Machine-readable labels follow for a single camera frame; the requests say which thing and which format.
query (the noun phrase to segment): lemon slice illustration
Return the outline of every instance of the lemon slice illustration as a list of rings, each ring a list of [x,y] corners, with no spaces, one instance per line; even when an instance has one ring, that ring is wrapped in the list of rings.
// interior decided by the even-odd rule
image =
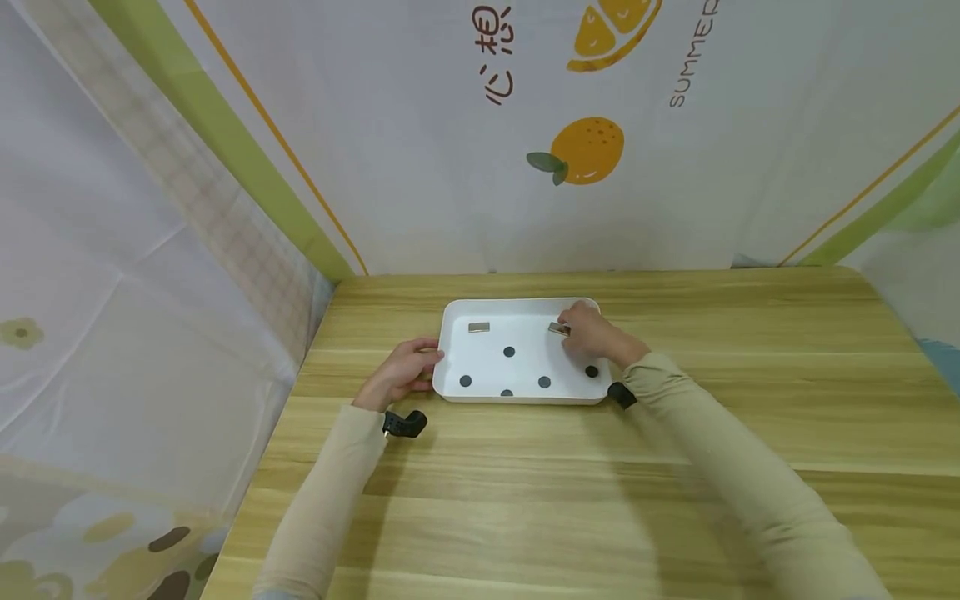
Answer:
[[[580,30],[573,42],[573,51],[580,58],[568,62],[567,70],[578,73],[602,71],[623,60],[647,34],[650,24],[660,12],[662,1],[596,0],[600,11],[588,6],[584,12]],[[618,39],[611,30],[611,24],[624,37]]]

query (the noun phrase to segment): orange stripe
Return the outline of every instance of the orange stripe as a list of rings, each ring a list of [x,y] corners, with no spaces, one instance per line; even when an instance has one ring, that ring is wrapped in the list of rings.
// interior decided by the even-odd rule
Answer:
[[[944,120],[943,120],[943,121],[941,121],[940,123],[937,123],[937,125],[936,125],[932,130],[930,130],[929,132],[926,133],[925,136],[923,136],[923,137],[920,138],[920,141],[919,141],[919,142],[917,142],[916,144],[914,144],[914,145],[910,148],[910,150],[906,151],[906,154],[905,154],[905,155],[901,156],[901,157],[898,158],[892,165],[890,165],[889,167],[887,167],[887,170],[884,171],[883,173],[881,173],[881,174],[880,174],[880,177],[876,178],[875,180],[873,180],[873,182],[871,182],[870,185],[868,185],[867,187],[863,188],[863,191],[860,192],[859,194],[857,194],[857,195],[856,195],[856,198],[854,198],[853,200],[851,200],[849,204],[847,204],[846,206],[844,206],[843,208],[841,208],[839,212],[837,212],[835,215],[833,215],[832,217],[830,217],[829,219],[827,219],[827,221],[826,221],[825,223],[823,223],[821,226],[819,226],[819,227],[817,228],[817,230],[814,231],[814,232],[810,235],[810,237],[806,238],[806,239],[804,240],[804,242],[803,242],[800,246],[798,246],[798,247],[796,248],[796,250],[794,250],[794,251],[792,251],[790,254],[788,254],[787,257],[784,258],[784,259],[780,262],[780,264],[777,265],[777,266],[778,266],[778,267],[782,267],[783,265],[785,265],[788,260],[790,260],[791,258],[793,258],[793,257],[797,254],[797,252],[799,252],[799,251],[803,250],[804,248],[806,248],[806,245],[807,245],[807,244],[809,244],[810,242],[812,242],[812,241],[814,240],[814,238],[816,238],[818,235],[820,235],[821,233],[823,233],[823,232],[824,232],[824,229],[830,227],[833,223],[836,222],[837,219],[839,219],[840,217],[842,217],[842,216],[844,216],[845,214],[847,214],[848,212],[850,212],[850,209],[851,209],[851,208],[853,208],[854,206],[857,205],[857,203],[859,203],[861,200],[863,200],[864,198],[866,198],[867,195],[870,194],[870,192],[874,191],[874,189],[876,189],[876,187],[883,182],[883,180],[887,179],[887,178],[890,176],[891,173],[893,173],[894,171],[896,171],[897,169],[899,169],[900,166],[901,166],[904,162],[906,162],[911,156],[913,156],[914,154],[916,154],[917,151],[920,150],[920,149],[924,146],[924,144],[926,144],[926,142],[930,141],[930,139],[933,138],[934,135],[936,135],[936,134],[939,133],[944,127],[946,127],[947,124],[948,124],[950,121],[952,121],[952,120],[953,120],[953,117],[955,117],[957,114],[960,114],[960,106],[958,106],[957,108],[954,108],[953,110],[951,110],[950,113],[949,113],[946,117],[944,117]]]
[[[183,0],[183,3],[186,4],[187,9],[193,13],[193,17],[197,20],[197,24],[200,25],[200,28],[204,30],[206,38],[210,40],[211,44],[213,44],[217,54],[220,55],[220,58],[227,65],[230,73],[233,74],[233,78],[240,84],[240,87],[243,88],[244,92],[247,94],[247,98],[249,98],[253,104],[253,107],[256,108],[258,113],[260,113],[260,118],[262,118],[263,122],[267,124],[268,128],[270,128],[270,131],[274,134],[274,138],[276,138],[276,141],[280,144],[283,152],[286,153],[288,158],[290,158],[290,161],[297,168],[300,176],[303,177],[304,181],[306,181],[307,187],[310,188],[310,191],[313,192],[313,195],[318,201],[320,201],[320,205],[326,211],[326,215],[330,217],[330,221],[333,222],[334,227],[337,228],[337,231],[340,231],[340,235],[342,235],[344,240],[347,241],[348,246],[350,246],[350,249],[353,251],[353,255],[357,257],[357,262],[360,263],[360,268],[363,269],[363,274],[369,275],[370,272],[367,271],[367,264],[364,263],[363,258],[360,257],[360,252],[357,250],[357,247],[353,245],[353,240],[351,240],[350,236],[347,235],[347,232],[344,230],[344,226],[340,225],[340,221],[338,221],[336,215],[333,214],[333,210],[330,208],[330,205],[327,204],[326,200],[324,200],[324,197],[321,196],[320,190],[317,189],[317,185],[312,179],[310,179],[306,169],[303,168],[303,163],[300,162],[300,159],[297,158],[296,154],[294,154],[290,144],[287,143],[286,138],[284,138],[283,134],[280,133],[280,129],[276,126],[276,123],[274,123],[274,119],[271,118],[270,113],[267,112],[267,110],[263,107],[263,103],[261,103],[260,99],[256,97],[256,94],[253,93],[253,89],[247,82],[247,78],[244,77],[243,73],[240,72],[236,62],[233,61],[233,58],[230,56],[229,52],[227,52],[227,48],[224,47],[223,42],[220,41],[220,38],[217,37],[216,32],[213,31],[212,27],[210,27],[209,21],[206,20],[206,17],[200,11],[200,8],[197,6],[195,0]]]

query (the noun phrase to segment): wooden table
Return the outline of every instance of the wooden table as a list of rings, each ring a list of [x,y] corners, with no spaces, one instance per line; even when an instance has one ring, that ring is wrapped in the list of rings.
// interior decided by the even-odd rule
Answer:
[[[960,593],[960,403],[857,273],[389,276],[340,285],[204,600],[249,598],[341,404],[458,298],[589,296],[712,391],[847,524],[900,599]],[[404,400],[329,597],[772,598],[654,424],[595,407]]]

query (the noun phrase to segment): white tray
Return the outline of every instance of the white tray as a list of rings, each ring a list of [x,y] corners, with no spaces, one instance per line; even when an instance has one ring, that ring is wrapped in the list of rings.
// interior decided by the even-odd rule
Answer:
[[[596,404],[612,383],[605,360],[575,359],[548,327],[577,300],[455,300],[444,310],[433,374],[437,394],[451,402]],[[489,330],[483,324],[489,324]]]

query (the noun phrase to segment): long sleeve shirt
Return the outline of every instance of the long sleeve shirt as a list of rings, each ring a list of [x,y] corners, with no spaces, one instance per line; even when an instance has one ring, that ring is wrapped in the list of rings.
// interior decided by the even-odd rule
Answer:
[[[886,600],[850,532],[760,438],[669,358],[651,352],[623,373],[731,507],[789,600]],[[383,416],[345,406],[276,530],[255,600],[317,600],[330,585],[353,508],[385,447]]]

